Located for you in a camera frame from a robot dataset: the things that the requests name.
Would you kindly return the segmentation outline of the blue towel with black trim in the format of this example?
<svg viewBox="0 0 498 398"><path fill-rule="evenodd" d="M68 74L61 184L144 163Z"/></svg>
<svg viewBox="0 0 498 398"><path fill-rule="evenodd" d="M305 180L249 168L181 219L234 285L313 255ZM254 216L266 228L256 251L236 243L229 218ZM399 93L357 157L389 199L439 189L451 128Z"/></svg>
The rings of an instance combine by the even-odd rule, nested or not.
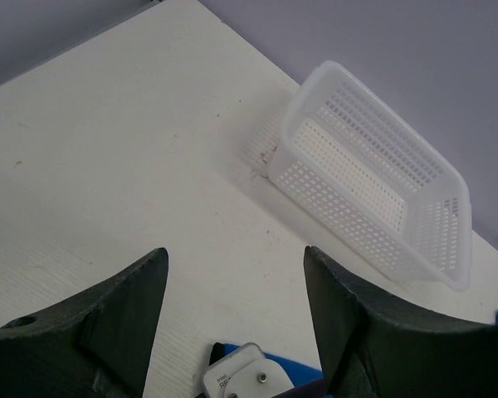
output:
<svg viewBox="0 0 498 398"><path fill-rule="evenodd" d="M209 365L240 346L216 342L212 346ZM279 363L290 377L294 388L275 397L326 397L322 372L310 366L265 353L266 357Z"/></svg>

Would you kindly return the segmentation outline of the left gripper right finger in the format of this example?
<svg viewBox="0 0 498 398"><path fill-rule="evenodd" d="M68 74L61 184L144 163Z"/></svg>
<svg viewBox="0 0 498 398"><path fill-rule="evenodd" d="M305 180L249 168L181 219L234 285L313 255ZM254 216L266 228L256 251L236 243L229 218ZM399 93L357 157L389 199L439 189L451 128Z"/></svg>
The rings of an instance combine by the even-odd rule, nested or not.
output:
<svg viewBox="0 0 498 398"><path fill-rule="evenodd" d="M498 397L498 325L410 303L304 253L326 393L334 397Z"/></svg>

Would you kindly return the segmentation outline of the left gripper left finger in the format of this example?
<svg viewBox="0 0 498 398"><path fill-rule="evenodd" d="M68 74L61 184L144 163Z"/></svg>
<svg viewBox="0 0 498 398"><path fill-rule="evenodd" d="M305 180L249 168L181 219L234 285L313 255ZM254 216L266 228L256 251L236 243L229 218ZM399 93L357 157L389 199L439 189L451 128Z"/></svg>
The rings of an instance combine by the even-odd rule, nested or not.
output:
<svg viewBox="0 0 498 398"><path fill-rule="evenodd" d="M141 397L168 252L0 327L0 397Z"/></svg>

